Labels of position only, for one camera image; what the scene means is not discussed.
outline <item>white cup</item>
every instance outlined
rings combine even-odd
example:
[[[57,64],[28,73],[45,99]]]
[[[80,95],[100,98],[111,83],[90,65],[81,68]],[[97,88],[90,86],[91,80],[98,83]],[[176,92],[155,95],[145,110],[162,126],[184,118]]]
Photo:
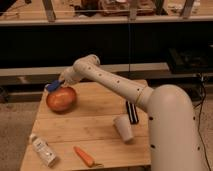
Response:
[[[116,117],[114,119],[114,124],[125,143],[131,141],[134,138],[129,116],[127,114]]]

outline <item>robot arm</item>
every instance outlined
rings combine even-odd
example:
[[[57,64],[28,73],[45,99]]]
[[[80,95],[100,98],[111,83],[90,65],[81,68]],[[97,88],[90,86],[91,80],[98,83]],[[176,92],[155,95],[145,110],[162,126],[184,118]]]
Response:
[[[139,108],[146,110],[148,99],[153,91],[152,88],[104,71],[98,67],[99,65],[98,57],[89,55],[75,61],[72,67],[62,73],[62,77],[68,84],[75,84],[82,78],[96,81],[136,104]]]
[[[103,71],[97,56],[78,59],[61,78],[75,84],[82,78],[96,81],[146,111],[152,171],[206,171],[193,105],[174,85],[152,88]]]

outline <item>bottle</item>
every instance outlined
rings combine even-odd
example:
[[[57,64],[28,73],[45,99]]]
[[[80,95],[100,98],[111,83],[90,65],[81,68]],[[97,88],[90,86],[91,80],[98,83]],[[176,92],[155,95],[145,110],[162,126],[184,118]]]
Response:
[[[53,166],[57,161],[58,157],[48,146],[48,144],[34,133],[30,135],[30,141],[33,145],[34,151],[38,153],[43,163],[48,167]]]

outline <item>cable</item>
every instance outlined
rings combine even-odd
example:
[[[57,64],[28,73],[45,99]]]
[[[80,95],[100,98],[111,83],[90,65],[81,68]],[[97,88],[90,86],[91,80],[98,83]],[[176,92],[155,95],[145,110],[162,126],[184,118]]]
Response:
[[[211,171],[211,167],[210,167],[207,152],[206,152],[206,146],[205,146],[204,140],[203,140],[201,132],[200,132],[201,115],[202,115],[202,110],[203,110],[203,104],[204,104],[204,101],[206,99],[206,89],[205,89],[205,86],[204,86],[204,79],[203,79],[202,74],[200,74],[200,86],[201,86],[201,95],[203,97],[202,97],[202,100],[201,100],[201,103],[200,103],[200,110],[199,110],[199,114],[198,114],[198,134],[200,136],[201,143],[202,143],[202,146],[203,146],[204,156],[205,156],[205,160],[206,160],[208,170]]]
[[[131,35],[131,23],[130,19],[128,20],[128,78],[130,79],[130,71],[131,71],[131,59],[132,59],[132,35]]]

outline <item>carrot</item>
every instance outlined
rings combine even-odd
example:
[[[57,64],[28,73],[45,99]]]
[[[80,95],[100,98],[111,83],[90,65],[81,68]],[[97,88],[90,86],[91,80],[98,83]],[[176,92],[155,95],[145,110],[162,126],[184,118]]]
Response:
[[[93,167],[95,165],[95,160],[89,154],[79,147],[74,146],[73,148],[88,167]]]

